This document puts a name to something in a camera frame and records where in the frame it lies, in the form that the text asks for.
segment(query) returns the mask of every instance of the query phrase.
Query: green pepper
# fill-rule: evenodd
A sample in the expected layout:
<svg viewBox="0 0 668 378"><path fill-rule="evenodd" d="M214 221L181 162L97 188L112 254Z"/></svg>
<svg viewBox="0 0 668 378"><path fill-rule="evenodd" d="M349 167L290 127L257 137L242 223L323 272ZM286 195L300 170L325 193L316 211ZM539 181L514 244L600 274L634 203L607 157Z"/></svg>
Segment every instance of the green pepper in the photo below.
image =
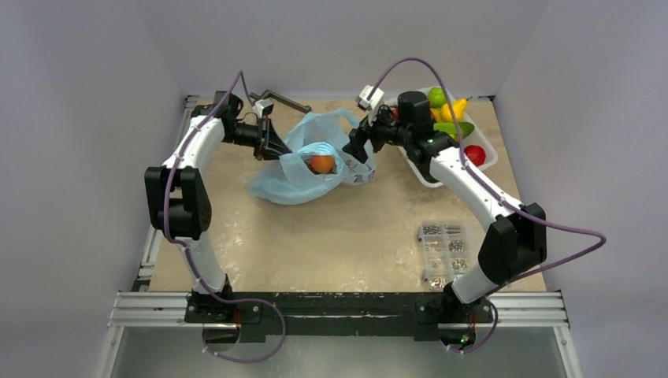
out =
<svg viewBox="0 0 668 378"><path fill-rule="evenodd" d="M459 127L462 128L462 136L464 138L471 135L473 130L476 128L470 122L459 122ZM450 122L436 122L434 124L434 131L444 132L450 136L454 135L453 139L457 140L457 128L455 127L455 124Z"/></svg>

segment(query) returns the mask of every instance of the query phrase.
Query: light blue plastic bag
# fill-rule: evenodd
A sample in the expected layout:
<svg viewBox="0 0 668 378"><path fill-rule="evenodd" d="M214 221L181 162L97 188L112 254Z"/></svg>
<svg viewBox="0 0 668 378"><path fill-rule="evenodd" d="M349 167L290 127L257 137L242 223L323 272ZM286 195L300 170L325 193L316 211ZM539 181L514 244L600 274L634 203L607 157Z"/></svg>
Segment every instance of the light blue plastic bag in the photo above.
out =
<svg viewBox="0 0 668 378"><path fill-rule="evenodd" d="M316 199L340 183L358 185L369 182L376 173L370 143L364 145L369 159L361 163L343 152L349 139L339 126L345 118L353 128L359 121L346 109L331 113L308 113L284 138L292 154L270 161L253 179L248 193L281 205L297 205ZM331 155L336 169L328 175L315 175L304 161L314 155Z"/></svg>

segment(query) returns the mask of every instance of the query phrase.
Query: beige table surface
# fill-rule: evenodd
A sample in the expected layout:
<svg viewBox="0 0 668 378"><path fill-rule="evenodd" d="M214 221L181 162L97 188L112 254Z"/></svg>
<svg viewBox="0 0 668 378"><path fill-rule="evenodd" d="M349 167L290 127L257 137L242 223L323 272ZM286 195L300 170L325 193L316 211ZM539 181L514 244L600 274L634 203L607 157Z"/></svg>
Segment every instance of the beige table surface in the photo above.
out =
<svg viewBox="0 0 668 378"><path fill-rule="evenodd" d="M305 101L314 112L348 108L352 101ZM471 102L467 113L499 153L485 173L518 197L513 171L489 101ZM272 119L285 136L303 113L276 104ZM204 172L213 207L209 228L213 248L235 291L427 291L424 258L417 240L422 221L466 220L473 214L446 187L422 186L398 149L376 155L377 173L368 184L339 186L297 206L251 197L247 187L266 162L247 147L221 145ZM474 228L477 250L484 237ZM162 240L151 291L192 288L183 258ZM506 291L545 291L540 274L513 283Z"/></svg>

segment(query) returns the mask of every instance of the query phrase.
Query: white plastic basket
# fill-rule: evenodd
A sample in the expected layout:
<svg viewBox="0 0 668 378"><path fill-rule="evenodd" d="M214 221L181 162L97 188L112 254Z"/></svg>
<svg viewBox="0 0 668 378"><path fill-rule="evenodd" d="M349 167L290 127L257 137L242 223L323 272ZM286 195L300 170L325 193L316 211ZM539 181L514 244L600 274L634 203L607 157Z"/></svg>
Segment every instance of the white plastic basket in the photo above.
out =
<svg viewBox="0 0 668 378"><path fill-rule="evenodd" d="M432 88L433 87L421 88L418 89L418 91L425 92L425 94L428 94ZM450 92L448 92L447 95L451 101L454 102L456 100L456 98L454 98L452 94L450 94ZM388 104L389 106L393 106L396 105L397 99L391 98L385 100L385 103ZM496 153L496 150L494 150L494 147L492 147L492 144L489 142L489 140L484 136L478 125L471 119L471 117L469 117L469 114L467 112L464 112L464 121L470 122L473 124L473 126L475 126L475 129L473 130L471 135L464 138L464 146L470 146L472 144L475 144L484 149L484 154L485 154L484 163L478 167L481 171L484 171L485 169L496 164L496 162L499 160L499 155ZM420 180L422 185L431 188L443 186L443 183L430 183L429 181L425 180L425 178L422 177L420 171L418 171L418 167L416 167L415 164L413 164L413 162L408 158L408 156L406 155L406 151L403 149L403 147L400 147L399 150L401 151L401 154L405 157L410 168L413 169L415 176L417 176L417 179Z"/></svg>

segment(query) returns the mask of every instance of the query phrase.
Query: white wall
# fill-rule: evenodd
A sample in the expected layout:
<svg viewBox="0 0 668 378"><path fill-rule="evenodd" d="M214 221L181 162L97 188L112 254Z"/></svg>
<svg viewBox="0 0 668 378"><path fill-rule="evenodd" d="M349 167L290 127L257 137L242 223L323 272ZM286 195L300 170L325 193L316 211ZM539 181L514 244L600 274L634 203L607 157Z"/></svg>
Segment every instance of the white wall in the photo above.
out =
<svg viewBox="0 0 668 378"><path fill-rule="evenodd" d="M547 0L138 0L177 83L209 95L244 69L252 90L352 96L393 61L432 62L456 95L501 87ZM383 89L434 84L415 63Z"/></svg>
<svg viewBox="0 0 668 378"><path fill-rule="evenodd" d="M585 376L666 376L668 2L550 2L495 100L521 196L609 243L546 273ZM548 233L549 260L592 243Z"/></svg>
<svg viewBox="0 0 668 378"><path fill-rule="evenodd" d="M90 377L182 98L131 0L0 5L0 371Z"/></svg>

